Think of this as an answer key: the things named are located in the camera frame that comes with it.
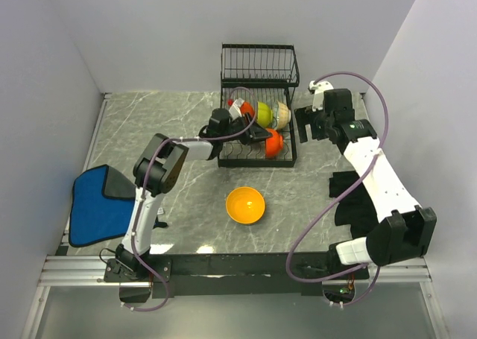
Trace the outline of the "patterned white teal bowl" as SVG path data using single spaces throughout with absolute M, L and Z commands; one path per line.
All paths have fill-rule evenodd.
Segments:
M 291 111 L 283 102 L 277 101 L 273 108 L 273 128 L 281 130 L 288 125 L 291 120 Z

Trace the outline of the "yellow-orange bowl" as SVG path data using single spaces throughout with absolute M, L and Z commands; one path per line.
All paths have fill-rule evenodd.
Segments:
M 256 189 L 242 186 L 232 190 L 225 201 L 229 217 L 238 224 L 251 225 L 265 213 L 265 199 Z

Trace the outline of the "red-orange bowl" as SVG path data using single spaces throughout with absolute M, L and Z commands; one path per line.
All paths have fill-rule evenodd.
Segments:
M 271 159 L 279 155 L 282 151 L 284 139 L 278 131 L 271 128 L 266 128 L 266 130 L 271 134 L 271 137 L 265 140 L 265 157 Z
M 255 110 L 253 106 L 247 101 L 244 101 L 240 106 L 240 111 L 242 115 L 248 114 L 251 118 L 255 116 Z

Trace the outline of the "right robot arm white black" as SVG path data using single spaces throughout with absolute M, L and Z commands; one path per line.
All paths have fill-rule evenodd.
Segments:
M 326 260 L 328 273 L 345 277 L 353 264 L 385 266 L 427 254 L 437 223 L 430 207 L 423 208 L 405 189 L 367 119 L 358 120 L 352 93 L 324 81 L 310 86 L 313 103 L 295 110 L 301 142 L 329 139 L 363 180 L 376 210 L 377 225 L 369 234 L 336 244 Z

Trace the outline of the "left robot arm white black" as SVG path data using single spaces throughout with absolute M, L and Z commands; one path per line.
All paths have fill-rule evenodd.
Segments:
M 157 210 L 176 185 L 185 162 L 215 159 L 226 142 L 249 145 L 270 137 L 271 129 L 259 125 L 248 113 L 232 118 L 224 108 L 214 109 L 208 124 L 195 137 L 154 134 L 133 167 L 135 203 L 127 232 L 115 251 L 116 262 L 124 274 L 133 281 L 147 276 Z

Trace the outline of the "lime green bowl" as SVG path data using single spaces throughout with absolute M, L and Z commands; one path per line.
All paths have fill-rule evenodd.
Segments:
M 267 128 L 271 125 L 272 121 L 272 109 L 267 104 L 258 102 L 256 108 L 256 123 L 261 127 Z

